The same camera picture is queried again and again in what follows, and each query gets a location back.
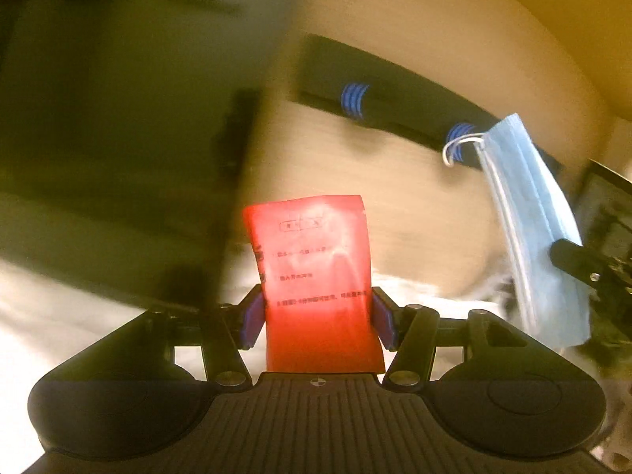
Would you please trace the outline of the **blue surgical face mask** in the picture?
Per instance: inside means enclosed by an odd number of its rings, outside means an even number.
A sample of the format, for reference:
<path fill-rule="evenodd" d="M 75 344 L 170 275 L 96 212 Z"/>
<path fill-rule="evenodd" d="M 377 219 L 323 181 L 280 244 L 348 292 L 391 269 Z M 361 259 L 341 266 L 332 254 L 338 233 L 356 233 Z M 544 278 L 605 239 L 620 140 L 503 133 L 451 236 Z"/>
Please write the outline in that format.
<path fill-rule="evenodd" d="M 486 132 L 454 125 L 442 149 L 447 166 L 467 164 L 471 149 L 491 188 L 504 229 L 521 329 L 554 350 L 590 337 L 589 288 L 552 263 L 558 240 L 581 245 L 566 196 L 516 113 Z"/>

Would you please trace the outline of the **red plastic packet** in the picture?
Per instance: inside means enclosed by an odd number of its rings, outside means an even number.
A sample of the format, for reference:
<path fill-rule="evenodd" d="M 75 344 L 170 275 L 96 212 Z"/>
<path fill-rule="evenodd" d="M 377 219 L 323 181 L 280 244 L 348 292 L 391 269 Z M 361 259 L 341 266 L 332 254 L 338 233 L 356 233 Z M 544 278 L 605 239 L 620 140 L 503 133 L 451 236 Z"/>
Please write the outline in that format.
<path fill-rule="evenodd" d="M 379 374 L 369 228 L 358 195 L 254 204 L 243 212 L 260 278 L 267 368 Z"/>

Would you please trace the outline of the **white textured cloth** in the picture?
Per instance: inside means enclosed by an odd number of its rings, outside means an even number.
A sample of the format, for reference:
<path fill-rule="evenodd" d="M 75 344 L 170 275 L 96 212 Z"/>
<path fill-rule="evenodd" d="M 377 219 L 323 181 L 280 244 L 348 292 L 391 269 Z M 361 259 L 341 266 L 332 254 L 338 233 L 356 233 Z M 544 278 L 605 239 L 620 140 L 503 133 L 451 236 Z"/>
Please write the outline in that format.
<path fill-rule="evenodd" d="M 252 387 L 215 387 L 199 307 L 135 307 L 1 268 L 6 473 L 611 473 L 631 468 L 631 373 L 518 329 L 485 294 L 449 300 L 374 274 L 440 315 L 426 387 L 267 368 L 266 322 L 240 355 Z"/>

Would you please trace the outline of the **black monitor screen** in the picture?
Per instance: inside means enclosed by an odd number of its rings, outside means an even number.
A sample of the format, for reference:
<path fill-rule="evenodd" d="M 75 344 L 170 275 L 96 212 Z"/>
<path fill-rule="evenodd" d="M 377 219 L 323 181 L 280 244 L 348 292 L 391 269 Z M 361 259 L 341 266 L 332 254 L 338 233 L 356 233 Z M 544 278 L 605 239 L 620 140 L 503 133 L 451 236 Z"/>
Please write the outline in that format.
<path fill-rule="evenodd" d="M 137 306 L 221 272 L 284 0 L 1 8 L 1 257 Z"/>

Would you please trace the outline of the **black wall power strip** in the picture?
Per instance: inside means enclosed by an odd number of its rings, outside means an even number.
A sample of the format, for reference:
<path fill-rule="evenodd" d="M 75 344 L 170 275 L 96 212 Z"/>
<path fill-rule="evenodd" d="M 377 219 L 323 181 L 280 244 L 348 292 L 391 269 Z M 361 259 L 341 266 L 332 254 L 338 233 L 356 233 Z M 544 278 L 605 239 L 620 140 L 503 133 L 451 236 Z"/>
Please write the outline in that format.
<path fill-rule="evenodd" d="M 297 101 L 436 152 L 499 121 L 433 80 L 324 36 L 304 43 Z"/>

